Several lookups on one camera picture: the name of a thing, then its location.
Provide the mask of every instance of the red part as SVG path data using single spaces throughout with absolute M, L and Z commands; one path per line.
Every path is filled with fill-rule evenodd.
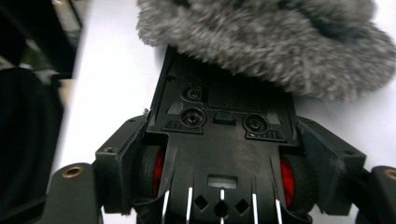
M 163 176 L 163 161 L 164 155 L 161 151 L 158 154 L 157 162 L 155 163 L 155 170 L 154 170 L 154 195 L 158 195 L 158 190 L 160 189 L 161 177 Z
M 286 204 L 291 206 L 294 198 L 294 177 L 290 164 L 287 160 L 280 160 L 280 168 L 282 170 L 283 188 L 285 190 Z

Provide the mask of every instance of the gray plush toy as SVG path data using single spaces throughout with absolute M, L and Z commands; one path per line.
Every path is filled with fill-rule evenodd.
M 296 94 L 350 101 L 387 84 L 395 48 L 371 0 L 138 0 L 148 45 L 168 44 Z

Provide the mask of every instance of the white surface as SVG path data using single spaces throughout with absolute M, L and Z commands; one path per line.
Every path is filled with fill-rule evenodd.
M 375 22 L 396 39 L 396 1 L 377 1 Z M 163 48 L 144 46 L 135 29 L 132 0 L 92 0 L 75 69 L 77 84 L 53 170 L 94 161 L 94 152 L 121 124 L 149 108 L 163 62 Z M 396 80 L 354 103 L 296 97 L 300 116 L 313 119 L 368 155 L 366 169 L 396 166 Z M 312 213 L 315 223 L 354 223 L 350 217 Z M 105 215 L 105 223 L 134 223 L 134 217 Z

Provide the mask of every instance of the rectangular cutout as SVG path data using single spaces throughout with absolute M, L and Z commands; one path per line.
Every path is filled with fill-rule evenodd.
M 219 189 L 236 189 L 238 187 L 238 177 L 227 175 L 209 175 L 207 185 Z

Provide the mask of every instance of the gray fluffy fabric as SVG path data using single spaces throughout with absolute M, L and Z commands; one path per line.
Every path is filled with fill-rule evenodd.
M 138 0 L 137 29 L 233 74 L 286 91 L 351 101 L 386 85 L 395 48 L 371 0 Z

